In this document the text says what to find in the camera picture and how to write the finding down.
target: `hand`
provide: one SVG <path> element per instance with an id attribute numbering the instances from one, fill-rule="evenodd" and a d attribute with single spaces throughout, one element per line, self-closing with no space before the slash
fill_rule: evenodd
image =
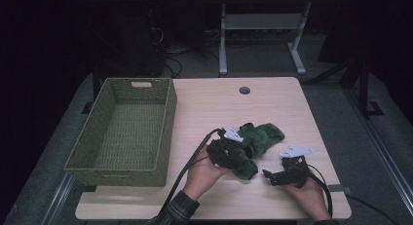
<path id="1" fill-rule="evenodd" d="M 207 146 L 204 146 L 200 154 L 195 158 L 194 163 L 188 170 L 183 192 L 192 200 L 197 201 L 222 175 L 231 170 L 216 167 L 208 157 Z"/>
<path id="2" fill-rule="evenodd" d="M 294 184 L 284 185 L 282 188 L 297 201 L 298 205 L 314 221 L 331 219 L 325 205 L 323 191 L 314 179 L 308 177 L 302 188 L 297 188 Z"/>

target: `floor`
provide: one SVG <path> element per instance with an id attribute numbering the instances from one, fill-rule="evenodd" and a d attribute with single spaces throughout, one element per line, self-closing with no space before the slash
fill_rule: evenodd
<path id="1" fill-rule="evenodd" d="M 286 43 L 294 32 L 268 35 L 241 35 L 227 49 L 227 77 L 297 77 L 307 81 L 332 63 L 317 61 L 324 41 L 322 34 L 306 34 L 299 47 L 307 74 L 297 75 Z M 172 52 L 179 52 L 172 46 Z M 208 45 L 207 53 L 189 52 L 167 59 L 170 69 L 161 77 L 218 77 L 218 48 Z M 302 89 L 309 102 L 319 131 L 335 170 L 347 192 L 378 207 L 399 224 L 413 224 L 411 205 L 413 184 L 410 157 L 413 156 L 413 127 L 392 102 L 386 87 L 370 75 L 369 101 L 376 101 L 384 116 L 366 120 L 357 110 L 357 89 L 344 90 L 340 71 L 316 85 Z M 80 133 L 87 115 L 82 114 L 93 100 L 92 76 L 85 79 L 49 141 L 36 168 L 26 182 L 5 224 L 142 224 L 141 221 L 83 221 L 75 209 L 85 187 L 67 175 L 63 166 Z M 368 206 L 349 200 L 352 216 L 340 224 L 392 224 Z M 237 224 L 275 224 L 275 221 Z M 298 224 L 312 224 L 309 220 Z"/>

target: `dark sleeve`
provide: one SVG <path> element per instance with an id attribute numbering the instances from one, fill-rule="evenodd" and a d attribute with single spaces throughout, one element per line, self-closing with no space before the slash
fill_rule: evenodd
<path id="1" fill-rule="evenodd" d="M 184 192 L 178 194 L 170 201 L 165 210 L 152 218 L 145 225 L 184 225 L 187 224 L 195 210 L 200 206 Z"/>
<path id="2" fill-rule="evenodd" d="M 329 219 L 315 222 L 314 225 L 339 225 L 339 223 L 336 220 Z"/>

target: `basket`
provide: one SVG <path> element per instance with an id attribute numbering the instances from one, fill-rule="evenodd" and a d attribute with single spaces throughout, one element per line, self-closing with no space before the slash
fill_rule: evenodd
<path id="1" fill-rule="evenodd" d="M 85 185 L 165 186 L 172 79 L 105 80 L 64 169 Z"/>

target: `basket handle cutout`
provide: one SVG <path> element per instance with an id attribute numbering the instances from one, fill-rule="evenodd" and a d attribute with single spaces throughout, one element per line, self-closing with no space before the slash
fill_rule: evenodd
<path id="1" fill-rule="evenodd" d="M 150 82 L 131 82 L 131 85 L 135 88 L 152 88 L 152 83 Z"/>
<path id="2" fill-rule="evenodd" d="M 128 174 L 104 174 L 103 178 L 129 178 Z"/>

